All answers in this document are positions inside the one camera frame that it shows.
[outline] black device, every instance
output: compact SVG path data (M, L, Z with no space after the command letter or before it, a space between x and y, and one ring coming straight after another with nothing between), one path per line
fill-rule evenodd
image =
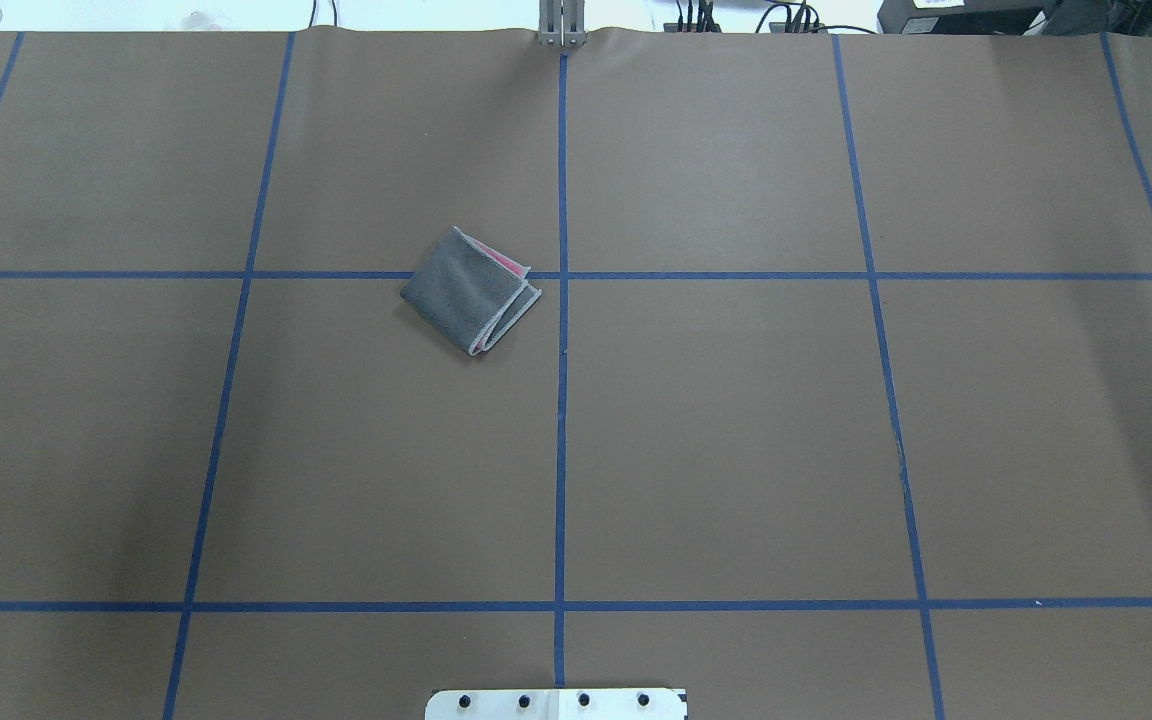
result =
M1152 0L1047 0L1043 35L1152 35Z
M1024 35L1044 0L964 0L956 8L919 8L915 0L882 0L878 25L904 35Z

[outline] white metal plate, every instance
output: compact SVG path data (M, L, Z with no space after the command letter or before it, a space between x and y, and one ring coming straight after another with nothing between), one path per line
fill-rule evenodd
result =
M441 691L425 720L685 720L685 698L667 688Z

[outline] horizontal blue line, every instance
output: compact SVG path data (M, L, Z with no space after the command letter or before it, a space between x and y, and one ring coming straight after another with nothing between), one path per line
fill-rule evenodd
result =
M553 612L554 602L194 602L195 612Z
M447 601L447 602L191 602L191 612L267 612L268 614L416 614L416 612L803 612L803 611L922 611L909 600L571 600ZM183 612L187 602L69 602L0 601L0 612ZM1121 607L1151 609L1152 597L1002 597L927 600L930 611L1061 611Z
M561 273L532 272L536 281L556 281ZM256 270L256 279L342 279L342 281L404 281L410 270ZM243 270L0 270L0 279L242 279ZM1104 281L1152 282L1152 273L873 273L879 281ZM689 272L689 270L591 270L568 273L571 281L867 281L870 274L850 270L787 270L786 272Z
M181 612L182 602L0 600L0 612Z

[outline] gray cloth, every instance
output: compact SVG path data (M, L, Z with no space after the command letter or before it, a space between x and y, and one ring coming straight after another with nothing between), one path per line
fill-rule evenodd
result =
M453 227L401 295L453 344L477 355L540 297L526 281L530 270Z

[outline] blue grid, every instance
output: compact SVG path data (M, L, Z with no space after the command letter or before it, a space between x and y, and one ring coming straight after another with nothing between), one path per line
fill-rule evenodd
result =
M24 33L18 33L13 43L8 60L0 78L0 105L8 86L12 70L17 63ZM851 122L849 97L847 97L846 66L841 44L832 37L833 59L838 75L842 120L844 120L847 154L849 156L852 190L855 192L856 217L858 217L861 245L864 250L864 272L573 272L568 266L567 252L567 67L568 55L559 55L558 74L558 272L535 272L536 279L559 282L559 338L558 338L558 430L556 430L556 516L554 516L554 600L553 601L471 601L471 602L200 602L195 600L202 551L204 550L212 492L215 488L225 422L229 409L234 370L238 363L242 343L247 301L252 282L257 279L407 279L410 272L402 270L256 270L256 252L260 244L262 219L270 190L270 174L273 172L278 145L278 132L296 33L288 33L285 45L282 74L279 78L273 120L270 127L270 143L266 147L260 192L257 196L252 219L251 238L248 242L247 265L243 270L109 270L109 272L83 272L83 270L0 270L0 279L241 279L238 306L230 338L223 387L215 415L211 454L204 484L204 497L198 511L195 541L189 559L189 571L182 602L83 602L83 601L0 601L0 612L147 612L147 614L179 614L179 634L173 653L172 674L164 703L164 719L170 720L177 698L180 674L182 674L188 646L189 620L195 614L420 614L420 612L544 612L554 620L554 682L564 683L564 616L568 612L795 612L795 611L916 611L922 620L924 651L927 655L929 688L932 692L937 720L943 720L945 708L941 695L940 673L937 666L937 644L932 628L932 611L1066 611L1066 609L1152 609L1151 596L1123 597L1021 597L1021 598L932 598L927 593L922 552L916 524L914 493L910 490L909 469L905 464L904 438L900 423L900 406L896 384L890 369L887 348L886 323L882 319L882 302L879 285L900 281L1066 281L1066 282L1152 282L1152 273L1024 273L1024 272L882 272L874 264L873 247L869 236L867 211L865 211L864 187L861 182L861 161L856 154L855 132ZM1101 36L1102 54L1111 85L1114 88L1121 123L1128 149L1137 167L1142 190L1146 195L1152 213L1152 182L1149 181L1146 165L1135 139L1119 82L1117 67L1112 53L1111 38ZM568 283L571 281L852 281L867 283L870 304L874 317L879 361L882 365L882 382L887 393L888 414L893 437L900 458L900 483L904 498L905 531L908 532L916 598L911 600L782 600L782 601L568 601L566 598L566 471L567 471L567 328Z

